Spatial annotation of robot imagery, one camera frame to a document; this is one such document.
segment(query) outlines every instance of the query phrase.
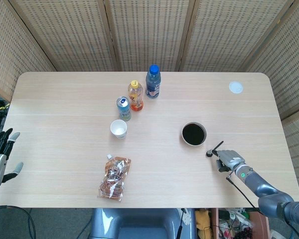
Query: can lid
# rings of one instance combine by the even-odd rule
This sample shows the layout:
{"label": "can lid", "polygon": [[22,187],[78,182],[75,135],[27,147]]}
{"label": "can lid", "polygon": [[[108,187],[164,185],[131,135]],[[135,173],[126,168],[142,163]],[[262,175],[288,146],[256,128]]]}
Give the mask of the can lid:
{"label": "can lid", "polygon": [[126,107],[129,105],[129,100],[128,100],[128,98],[121,96],[118,98],[116,103],[117,103],[117,106],[119,106],[119,107]]}
{"label": "can lid", "polygon": [[134,80],[134,81],[131,81],[131,87],[133,89],[137,89],[139,87],[139,82]]}
{"label": "can lid", "polygon": [[151,65],[149,67],[149,72],[152,74],[152,75],[156,75],[159,73],[159,66],[158,65]]}

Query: plastic bottle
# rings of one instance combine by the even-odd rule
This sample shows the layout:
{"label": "plastic bottle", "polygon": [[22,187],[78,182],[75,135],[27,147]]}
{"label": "plastic bottle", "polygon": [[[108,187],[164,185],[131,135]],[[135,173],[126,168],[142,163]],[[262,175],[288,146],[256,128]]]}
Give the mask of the plastic bottle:
{"label": "plastic bottle", "polygon": [[131,109],[133,111],[140,111],[143,109],[143,87],[141,84],[138,81],[131,81],[128,90],[131,99]]}
{"label": "plastic bottle", "polygon": [[150,98],[156,98],[159,95],[160,72],[158,65],[151,65],[146,75],[146,95]]}
{"label": "plastic bottle", "polygon": [[229,225],[231,226],[232,230],[234,232],[240,232],[240,229],[241,229],[241,225],[240,225],[240,221],[239,219],[236,217],[235,214],[231,213],[229,215],[230,217],[230,220],[229,220]]}

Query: bottle label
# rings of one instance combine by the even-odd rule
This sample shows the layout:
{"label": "bottle label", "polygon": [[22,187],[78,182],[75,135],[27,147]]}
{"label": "bottle label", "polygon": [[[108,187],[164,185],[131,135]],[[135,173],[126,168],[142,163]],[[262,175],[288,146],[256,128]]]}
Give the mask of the bottle label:
{"label": "bottle label", "polygon": [[160,84],[157,84],[154,87],[147,85],[146,94],[154,97],[159,93],[159,88],[160,88]]}
{"label": "bottle label", "polygon": [[131,99],[131,105],[135,105],[137,108],[142,106],[141,103],[141,93],[138,94],[131,94],[130,95],[130,99]]}

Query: soda can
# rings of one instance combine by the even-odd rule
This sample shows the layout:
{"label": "soda can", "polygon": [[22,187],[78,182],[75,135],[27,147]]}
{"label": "soda can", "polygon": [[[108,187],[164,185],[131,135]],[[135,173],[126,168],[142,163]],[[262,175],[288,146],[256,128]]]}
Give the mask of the soda can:
{"label": "soda can", "polygon": [[130,120],[131,119],[131,105],[130,105],[129,99],[124,96],[121,96],[116,101],[116,105],[119,108],[120,119],[122,119],[124,121]]}

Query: cable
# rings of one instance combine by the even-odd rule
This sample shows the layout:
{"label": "cable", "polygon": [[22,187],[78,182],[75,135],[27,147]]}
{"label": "cable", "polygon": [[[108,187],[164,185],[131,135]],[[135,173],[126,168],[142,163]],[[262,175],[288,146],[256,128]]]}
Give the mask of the cable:
{"label": "cable", "polygon": [[298,231],[291,225],[290,222],[287,222],[287,221],[286,221],[286,223],[288,224],[289,227],[291,227],[291,229],[296,233],[296,235],[297,235],[298,238],[299,238],[299,232],[298,232]]}
{"label": "cable", "polygon": [[255,208],[256,209],[256,211],[257,212],[259,212],[261,215],[264,215],[262,212],[260,212],[260,210],[258,209],[258,208],[256,208],[255,206],[254,206],[254,204],[252,204],[250,201],[249,201],[249,199],[246,197],[246,195],[236,186],[236,184],[233,182],[233,181],[231,181],[231,179],[229,178],[229,177],[226,177],[226,179],[227,179],[227,181],[228,182],[230,182],[232,185],[234,185],[234,187],[235,188],[237,188],[237,190],[246,198],[246,200],[250,203],[250,205],[253,207],[253,208]]}
{"label": "cable", "polygon": [[34,222],[33,222],[33,219],[31,217],[30,213],[28,213],[25,209],[17,207],[17,206],[7,206],[7,205],[0,206],[0,209],[3,209],[3,208],[15,208],[15,209],[19,209],[19,210],[23,211],[24,213],[26,213],[28,215],[28,218],[31,221],[31,224],[32,224],[33,239],[36,239],[35,225],[34,225]]}
{"label": "cable", "polygon": [[228,235],[227,235],[227,239],[228,239],[228,237],[229,237],[229,235],[230,235],[230,231],[231,231],[231,229],[233,228],[233,224],[234,224],[234,222],[235,222],[235,220],[233,221],[233,223],[232,223],[231,226],[230,226],[229,233],[228,233]]}
{"label": "cable", "polygon": [[289,239],[294,239],[294,231],[293,230],[291,231],[291,235],[290,235]]}
{"label": "cable", "polygon": [[1,123],[0,123],[0,129],[2,130],[3,127],[4,127],[4,122],[3,122],[3,119],[6,118],[6,116],[2,116],[2,120],[1,120]]}
{"label": "cable", "polygon": [[255,206],[254,206],[254,204],[252,204],[250,201],[249,201],[249,199],[246,197],[246,195],[236,186],[236,184],[233,182],[233,181],[231,181],[231,179],[230,178],[228,178],[228,177],[226,177],[226,179],[227,179],[227,181],[228,182],[230,182],[232,185],[234,185],[234,187],[235,188],[237,188],[237,190],[246,198],[246,200],[250,203],[250,205],[253,207],[253,208],[256,208]]}
{"label": "cable", "polygon": [[181,226],[181,223],[182,223],[182,221],[183,221],[183,216],[184,216],[184,210],[182,210],[183,212],[182,212],[182,214],[181,214],[181,218],[180,218],[180,226]]}
{"label": "cable", "polygon": [[85,228],[88,227],[88,225],[90,224],[91,221],[92,221],[92,217],[90,218],[90,220],[88,221],[88,223],[85,225],[85,227],[81,230],[80,234],[76,237],[76,239],[79,239],[80,235],[84,232]]}
{"label": "cable", "polygon": [[31,239],[33,239],[31,228],[30,228],[30,218],[29,217],[28,217],[28,229],[29,229],[30,237],[31,237]]}

